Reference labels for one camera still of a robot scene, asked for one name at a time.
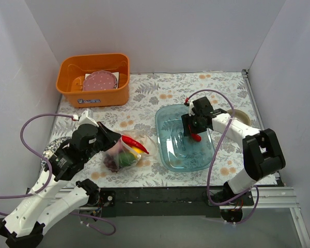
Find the green lime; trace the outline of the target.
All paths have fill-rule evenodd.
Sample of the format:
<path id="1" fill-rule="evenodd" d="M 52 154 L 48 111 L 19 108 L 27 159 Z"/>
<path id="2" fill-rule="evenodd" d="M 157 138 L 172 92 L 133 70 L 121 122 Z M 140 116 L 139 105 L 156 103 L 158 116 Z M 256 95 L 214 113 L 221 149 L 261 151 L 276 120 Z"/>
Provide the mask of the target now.
<path id="1" fill-rule="evenodd" d="M 121 167 L 131 166 L 136 161 L 136 157 L 131 152 L 121 152 L 118 154 L 118 163 Z"/>

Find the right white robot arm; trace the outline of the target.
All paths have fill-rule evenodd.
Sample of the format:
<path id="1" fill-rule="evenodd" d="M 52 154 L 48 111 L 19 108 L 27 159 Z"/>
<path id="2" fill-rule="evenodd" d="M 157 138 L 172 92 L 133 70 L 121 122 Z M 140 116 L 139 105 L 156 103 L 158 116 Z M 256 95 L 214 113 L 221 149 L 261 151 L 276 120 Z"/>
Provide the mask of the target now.
<path id="1" fill-rule="evenodd" d="M 256 129 L 234 119 L 233 114 L 221 108 L 215 110 L 207 97 L 193 102 L 186 99 L 184 104 L 189 108 L 189 112 L 181 116 L 185 136 L 199 142 L 200 133 L 212 130 L 228 137 L 242 149 L 242 170 L 224 183 L 222 191 L 208 195 L 213 205 L 237 204 L 242 194 L 258 181 L 286 166 L 278 138 L 272 129 Z"/>

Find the red chili pepper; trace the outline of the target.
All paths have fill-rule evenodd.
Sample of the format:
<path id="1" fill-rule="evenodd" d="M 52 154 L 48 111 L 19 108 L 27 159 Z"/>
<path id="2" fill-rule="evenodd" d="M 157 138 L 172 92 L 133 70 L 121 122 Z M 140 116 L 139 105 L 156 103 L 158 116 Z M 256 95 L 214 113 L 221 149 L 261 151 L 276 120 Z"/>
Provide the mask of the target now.
<path id="1" fill-rule="evenodd" d="M 191 134 L 191 137 L 192 137 L 192 139 L 195 140 L 196 142 L 201 142 L 201 141 L 202 141 L 202 138 L 201 138 L 198 134 L 192 133 L 192 134 Z"/>
<path id="2" fill-rule="evenodd" d="M 129 136 L 122 135 L 122 141 L 129 146 L 136 147 L 139 150 L 141 150 L 142 152 L 149 154 L 147 149 L 141 143 L 139 143 L 138 141 L 134 140 L 133 138 L 131 138 Z"/>

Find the yellow lemon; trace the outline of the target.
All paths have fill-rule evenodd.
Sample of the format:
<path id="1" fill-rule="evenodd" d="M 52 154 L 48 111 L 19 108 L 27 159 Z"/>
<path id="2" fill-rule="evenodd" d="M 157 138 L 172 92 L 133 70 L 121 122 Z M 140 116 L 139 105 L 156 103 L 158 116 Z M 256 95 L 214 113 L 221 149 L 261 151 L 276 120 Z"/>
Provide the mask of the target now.
<path id="1" fill-rule="evenodd" d="M 134 151 L 135 154 L 142 154 L 143 151 L 137 147 L 132 146 L 131 149 Z"/>

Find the clear zip top bag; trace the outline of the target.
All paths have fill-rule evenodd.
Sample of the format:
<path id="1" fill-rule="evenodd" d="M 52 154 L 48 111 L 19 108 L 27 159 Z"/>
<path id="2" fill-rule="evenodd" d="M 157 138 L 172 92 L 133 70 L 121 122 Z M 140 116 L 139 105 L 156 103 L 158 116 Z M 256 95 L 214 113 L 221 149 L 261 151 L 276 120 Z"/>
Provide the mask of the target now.
<path id="1" fill-rule="evenodd" d="M 143 130 L 124 130 L 118 143 L 103 154 L 102 163 L 112 173 L 136 166 L 155 157 L 156 142 Z"/>

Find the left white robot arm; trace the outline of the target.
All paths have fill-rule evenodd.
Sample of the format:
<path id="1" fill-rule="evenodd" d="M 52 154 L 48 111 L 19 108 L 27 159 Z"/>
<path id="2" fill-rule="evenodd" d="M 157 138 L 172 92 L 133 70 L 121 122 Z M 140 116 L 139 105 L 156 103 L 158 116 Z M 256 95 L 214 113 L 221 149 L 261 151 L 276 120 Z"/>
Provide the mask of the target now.
<path id="1" fill-rule="evenodd" d="M 70 193 L 53 204 L 50 202 L 94 155 L 113 148 L 120 139 L 119 133 L 98 122 L 80 125 L 70 139 L 62 142 L 50 154 L 50 165 L 31 188 L 31 196 L 0 218 L 0 235 L 6 238 L 7 246 L 37 247 L 45 233 L 77 207 L 95 206 L 100 188 L 90 179 L 77 181 Z"/>

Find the dark red grape bunch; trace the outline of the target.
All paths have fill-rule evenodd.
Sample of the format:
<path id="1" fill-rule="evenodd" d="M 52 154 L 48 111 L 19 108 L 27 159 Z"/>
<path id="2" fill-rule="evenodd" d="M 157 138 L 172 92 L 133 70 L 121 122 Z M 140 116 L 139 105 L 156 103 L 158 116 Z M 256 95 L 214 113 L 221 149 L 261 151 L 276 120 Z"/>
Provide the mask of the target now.
<path id="1" fill-rule="evenodd" d="M 117 173 L 119 171 L 119 167 L 116 165 L 114 158 L 110 155 L 105 155 L 103 164 L 112 173 Z"/>

